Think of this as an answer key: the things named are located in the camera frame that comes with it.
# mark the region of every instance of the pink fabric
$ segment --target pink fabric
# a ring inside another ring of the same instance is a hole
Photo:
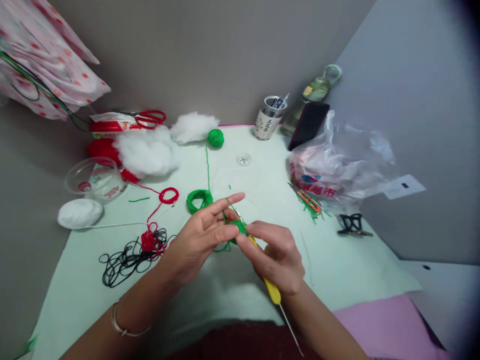
[[[435,346],[407,295],[357,304],[335,316],[371,358],[450,360]]]
[[[110,87],[82,61],[99,64],[66,21],[46,0],[0,0],[0,49],[30,69],[75,112]],[[50,97],[0,60],[0,92],[49,119],[67,119]]]

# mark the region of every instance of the hand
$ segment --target hand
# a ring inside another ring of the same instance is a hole
[[[253,264],[255,271],[270,280],[284,295],[296,295],[303,283],[305,269],[302,256],[295,245],[294,237],[286,227],[263,221],[254,221],[246,226],[254,238],[264,240],[265,250],[245,235],[239,234],[236,243]]]
[[[240,192],[229,196],[228,200],[235,204],[244,197]],[[168,274],[169,280],[179,287],[192,281],[215,247],[239,234],[236,225],[224,224],[223,211],[227,223],[240,220],[229,206],[227,199],[222,198],[194,213],[158,262],[161,273]]]

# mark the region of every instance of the silver bangle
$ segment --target silver bangle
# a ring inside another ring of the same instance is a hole
[[[142,331],[142,332],[139,332],[139,333],[136,333],[136,334],[132,334],[130,332],[128,332],[128,330],[125,328],[125,329],[122,329],[118,324],[117,324],[117,305],[119,304],[119,301],[120,300],[117,300],[114,304],[113,304],[113,311],[111,312],[111,324],[113,325],[113,328],[118,331],[119,333],[121,333],[121,336],[124,336],[124,335],[127,335],[127,336],[130,336],[130,337],[133,337],[133,338],[136,338],[136,337],[139,337],[143,334],[145,334],[148,330],[150,330],[151,326],[145,330],[145,331]]]

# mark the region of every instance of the gray wall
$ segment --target gray wall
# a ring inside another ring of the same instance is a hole
[[[191,111],[252,124],[266,95],[298,94],[375,0],[51,0],[112,88],[97,111]]]
[[[336,62],[335,119],[387,134],[403,174],[427,191],[362,212],[407,260],[480,264],[477,47],[458,9],[378,0]]]
[[[70,123],[0,107],[0,359],[25,349],[69,231],[57,225],[70,167],[90,141]]]

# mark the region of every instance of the light green tablecloth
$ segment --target light green tablecloth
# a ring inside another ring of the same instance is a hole
[[[224,128],[223,132],[223,147],[208,151],[213,199],[245,192],[245,200],[236,206],[244,221],[289,227],[302,254],[305,280],[330,310],[420,289],[377,235],[339,237],[341,226],[336,218],[313,224],[287,184],[289,152],[279,129],[268,141],[255,139],[249,127]],[[242,153],[251,155],[250,166],[237,163],[237,155]],[[190,217],[187,195],[207,188],[205,143],[181,147],[179,158],[179,169],[167,178],[142,182],[158,191],[175,187],[180,193],[176,205],[157,221],[168,236],[176,234]],[[128,202],[147,196],[150,199]],[[158,204],[151,191],[129,185],[125,193],[105,205],[97,225],[145,222]],[[168,206],[163,204],[159,212]],[[363,224],[375,233],[366,221]],[[71,232],[35,328],[34,334],[39,336],[33,360],[58,359],[140,278],[134,274],[113,289],[105,287],[105,265],[99,263],[99,256],[123,250],[145,230],[146,225],[138,224]],[[158,339],[149,349],[157,355],[170,352],[198,338],[208,327],[232,319],[283,322],[265,286],[236,246],[229,253],[212,254],[199,276],[177,294],[165,309],[161,324],[150,334]]]

